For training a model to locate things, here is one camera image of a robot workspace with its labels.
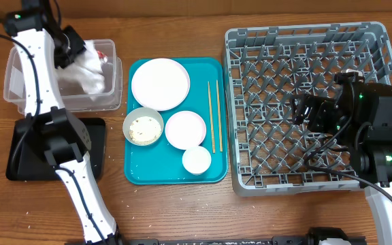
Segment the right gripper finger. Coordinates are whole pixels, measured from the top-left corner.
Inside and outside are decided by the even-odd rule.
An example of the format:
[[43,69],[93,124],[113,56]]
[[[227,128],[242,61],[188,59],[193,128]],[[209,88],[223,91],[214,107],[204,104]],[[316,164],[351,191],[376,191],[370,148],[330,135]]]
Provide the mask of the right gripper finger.
[[294,125],[302,124],[305,121],[305,119],[308,117],[309,111],[310,111],[309,108],[306,108],[305,110],[304,109],[302,109],[302,110],[297,109],[293,113],[293,116],[292,116],[293,124]]
[[291,95],[290,104],[293,111],[302,111],[305,108],[314,108],[320,106],[325,101],[324,97],[318,97],[311,94]]

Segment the white napkin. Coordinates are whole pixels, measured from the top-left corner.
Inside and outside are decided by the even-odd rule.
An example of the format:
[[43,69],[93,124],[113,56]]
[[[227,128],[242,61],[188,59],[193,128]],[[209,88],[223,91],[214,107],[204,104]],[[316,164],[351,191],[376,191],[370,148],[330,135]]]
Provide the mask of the white napkin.
[[74,62],[66,68],[55,70],[58,81],[78,83],[88,95],[102,93],[105,90],[105,77],[102,66],[108,57],[95,48],[93,40],[84,42],[85,51],[78,54]]

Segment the grey bowl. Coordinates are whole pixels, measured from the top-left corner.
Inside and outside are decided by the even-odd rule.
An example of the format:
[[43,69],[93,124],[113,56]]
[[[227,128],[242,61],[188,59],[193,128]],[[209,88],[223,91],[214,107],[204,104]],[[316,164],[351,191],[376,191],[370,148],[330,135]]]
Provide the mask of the grey bowl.
[[131,124],[136,118],[139,118],[139,117],[142,117],[142,116],[149,116],[149,117],[152,117],[152,118],[156,119],[156,120],[159,122],[159,124],[161,125],[161,129],[162,129],[162,133],[163,133],[164,122],[163,122],[162,116],[161,116],[156,110],[151,109],[151,108],[145,108],[145,107],[134,109],[133,111],[131,111],[130,113],[127,114],[127,116],[126,116],[126,118],[125,118],[125,120],[124,120],[124,123],[123,123],[123,125],[122,125],[122,132],[123,132],[125,138],[126,138],[130,143],[135,144],[135,145],[137,145],[137,146],[148,146],[148,145],[139,145],[139,144],[136,144],[136,143],[131,139],[131,137],[130,137],[130,135],[129,135],[129,127],[130,127],[130,124]]

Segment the small white cup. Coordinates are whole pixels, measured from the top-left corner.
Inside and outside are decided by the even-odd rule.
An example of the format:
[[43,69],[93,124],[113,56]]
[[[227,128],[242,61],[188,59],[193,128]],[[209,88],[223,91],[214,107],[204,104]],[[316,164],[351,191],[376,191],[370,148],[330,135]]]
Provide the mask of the small white cup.
[[182,155],[182,164],[185,170],[193,175],[201,175],[208,170],[212,162],[210,152],[202,147],[189,148]]

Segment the small pink bowl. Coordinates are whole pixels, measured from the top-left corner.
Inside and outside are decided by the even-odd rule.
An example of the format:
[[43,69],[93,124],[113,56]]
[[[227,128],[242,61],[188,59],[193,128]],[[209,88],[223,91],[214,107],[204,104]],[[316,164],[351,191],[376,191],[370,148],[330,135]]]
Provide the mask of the small pink bowl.
[[176,112],[167,120],[165,126],[167,141],[180,150],[200,145],[205,139],[206,131],[203,118],[192,111]]

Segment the pile of rice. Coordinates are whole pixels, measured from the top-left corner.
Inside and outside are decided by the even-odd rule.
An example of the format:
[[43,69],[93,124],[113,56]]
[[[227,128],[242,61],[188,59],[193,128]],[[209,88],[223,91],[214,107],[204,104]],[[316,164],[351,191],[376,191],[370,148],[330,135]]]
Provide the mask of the pile of rice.
[[159,122],[149,116],[136,118],[129,127],[131,139],[139,145],[149,145],[161,136],[162,129]]

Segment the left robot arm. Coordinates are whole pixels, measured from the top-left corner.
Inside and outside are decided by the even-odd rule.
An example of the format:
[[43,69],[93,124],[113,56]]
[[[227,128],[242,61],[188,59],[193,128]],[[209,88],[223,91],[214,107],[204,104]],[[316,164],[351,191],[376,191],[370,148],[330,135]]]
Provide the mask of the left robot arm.
[[49,1],[22,1],[21,6],[3,22],[20,56],[26,92],[25,118],[15,124],[21,136],[10,159],[11,171],[18,171],[22,152],[29,150],[68,190],[84,243],[123,244],[93,175],[90,135],[85,124],[65,109],[54,71],[84,54],[85,43],[71,26],[61,28]]

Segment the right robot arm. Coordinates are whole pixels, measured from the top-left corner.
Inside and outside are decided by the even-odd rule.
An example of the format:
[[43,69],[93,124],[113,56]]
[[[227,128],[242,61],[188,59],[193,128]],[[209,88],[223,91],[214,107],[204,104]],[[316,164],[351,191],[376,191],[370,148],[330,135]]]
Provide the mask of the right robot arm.
[[315,172],[347,177],[359,182],[372,211],[379,244],[392,244],[392,86],[379,83],[342,82],[338,98],[309,94],[290,99],[293,122],[308,122],[308,130],[330,134],[350,155],[354,174],[319,167],[316,154],[304,159]]

